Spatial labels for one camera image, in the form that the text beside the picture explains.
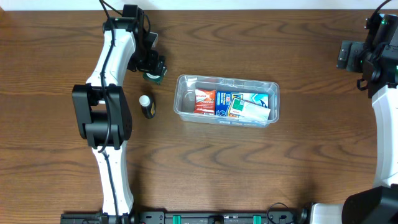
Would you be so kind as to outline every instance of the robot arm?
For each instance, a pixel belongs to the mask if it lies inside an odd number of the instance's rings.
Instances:
[[[398,222],[398,17],[380,15],[381,6],[367,19],[365,42],[343,41],[337,66],[362,73],[357,87],[372,99],[377,123],[374,188],[348,197],[344,205],[315,204],[311,224]]]
[[[372,97],[377,123],[377,168],[373,187],[398,183],[398,90],[387,85]]]
[[[109,19],[103,25],[104,46],[97,66],[86,85],[75,85],[72,97],[80,135],[87,139],[98,162],[104,194],[102,212],[110,220],[114,217],[128,219],[134,203],[126,167],[126,145],[132,131],[131,114],[122,89],[126,70],[146,72],[155,76],[156,80],[153,81],[157,83],[167,70],[165,58],[159,57],[151,49],[157,43],[157,34],[143,28],[143,10],[137,6],[125,5],[122,17]],[[112,32],[114,45],[111,49]],[[103,69],[104,86],[101,84]],[[102,87],[107,91],[109,111],[92,109],[104,103]],[[111,134],[109,144],[102,154],[99,149],[102,150],[108,131],[107,113],[111,117]]]

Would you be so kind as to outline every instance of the wood grain surface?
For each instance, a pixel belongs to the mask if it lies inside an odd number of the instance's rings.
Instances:
[[[136,205],[169,211],[343,203],[371,188],[376,121],[359,74],[336,69],[342,40],[363,41],[372,11],[147,11],[169,71],[160,86],[127,71],[127,147]],[[103,46],[103,12],[7,12],[0,21],[0,223],[59,223],[103,202],[80,138],[72,88]],[[266,129],[187,123],[173,111],[181,74],[277,82]],[[151,91],[152,120],[138,99]]]

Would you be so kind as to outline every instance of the box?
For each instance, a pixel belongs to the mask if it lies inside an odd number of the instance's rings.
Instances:
[[[216,90],[233,93],[258,93],[268,95],[268,108],[271,110],[267,121],[247,118],[232,118],[208,114],[195,114],[195,90]],[[237,78],[205,77],[181,75],[177,79],[174,95],[174,111],[183,121],[223,124],[250,128],[265,128],[279,119],[279,85],[274,82],[242,80]]]
[[[234,93],[228,91],[217,91],[216,94],[216,115],[236,117],[229,113],[229,106],[234,98],[246,100],[259,106],[268,108],[268,94],[264,93]]]

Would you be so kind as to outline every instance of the black bottle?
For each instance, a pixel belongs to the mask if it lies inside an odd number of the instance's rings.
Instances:
[[[154,99],[148,95],[142,95],[139,98],[139,104],[141,104],[142,113],[148,119],[151,119],[156,114],[156,107]]]

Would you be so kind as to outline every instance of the clear plastic container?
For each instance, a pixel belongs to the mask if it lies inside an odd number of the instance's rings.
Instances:
[[[231,91],[241,93],[268,94],[268,108],[271,109],[267,121],[247,118],[193,113],[195,109],[195,89]],[[183,121],[232,126],[265,128],[279,119],[279,85],[274,82],[240,80],[235,78],[204,77],[199,75],[181,75],[177,80],[174,96],[174,111]]]

